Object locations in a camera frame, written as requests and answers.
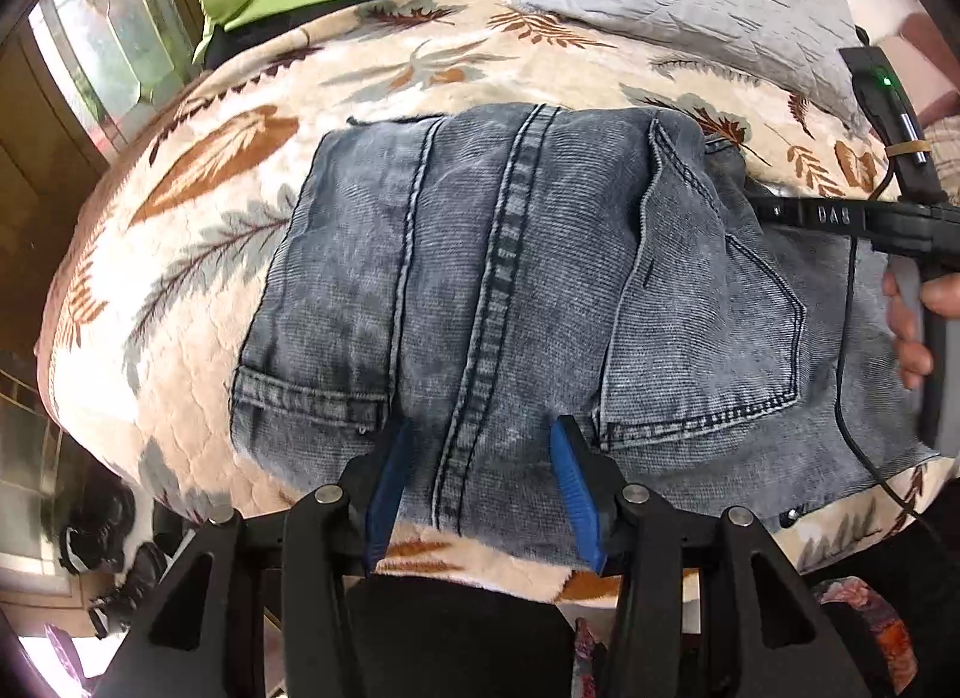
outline finger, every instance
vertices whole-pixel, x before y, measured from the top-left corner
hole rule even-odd
[[[894,276],[894,271],[890,268],[886,268],[883,271],[883,280],[880,282],[880,285],[883,289],[883,295],[886,297],[893,297],[899,295],[899,286],[896,285],[896,276]]]
[[[923,386],[923,377],[904,369],[901,369],[899,373],[901,374],[901,382],[904,384],[904,388],[916,390],[920,388],[920,386]]]
[[[923,284],[920,299],[935,314],[960,319],[960,272],[952,272]]]
[[[896,342],[896,359],[901,367],[918,375],[929,375],[933,371],[933,356],[923,343]]]
[[[901,340],[917,340],[917,318],[899,295],[887,303],[887,324]]]

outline bedspread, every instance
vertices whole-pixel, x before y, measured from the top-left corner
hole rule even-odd
[[[51,415],[191,519],[224,502],[244,516],[277,511],[306,492],[234,451],[229,382],[317,145],[349,118],[504,101],[658,104],[731,140],[752,177],[781,191],[862,197],[882,177],[877,140],[851,137],[799,95],[697,56],[531,15],[516,1],[370,2],[245,52],[195,88],[136,164],[83,209],[37,345]],[[923,509],[951,475],[951,461],[934,460],[893,486]],[[906,519],[864,490],[784,524],[793,525],[776,534],[784,551],[813,569]],[[406,522],[379,570],[541,601],[616,597],[610,580]]]

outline rubber band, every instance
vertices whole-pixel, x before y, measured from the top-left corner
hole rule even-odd
[[[933,150],[933,148],[926,140],[908,140],[906,143],[887,145],[887,156],[905,156],[908,153],[921,153],[930,150]]]

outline blue gripper pad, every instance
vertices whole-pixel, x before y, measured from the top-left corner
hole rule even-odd
[[[414,441],[410,420],[403,420],[391,442],[390,454],[384,463],[373,499],[367,508],[367,545],[363,563],[368,573],[383,559],[390,545],[397,521],[397,509],[403,489],[413,469]]]
[[[550,428],[550,462],[560,485],[560,495],[563,495],[577,554],[599,574],[607,563],[600,534],[600,516],[565,430],[556,422]]]

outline denim fabric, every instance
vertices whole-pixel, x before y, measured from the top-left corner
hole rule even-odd
[[[833,422],[848,244],[760,229],[726,140],[659,108],[490,105],[327,135],[232,388],[234,445],[310,490],[413,420],[400,515],[575,562],[549,425],[632,481],[765,519],[868,485]],[[928,456],[860,257],[848,425]]]

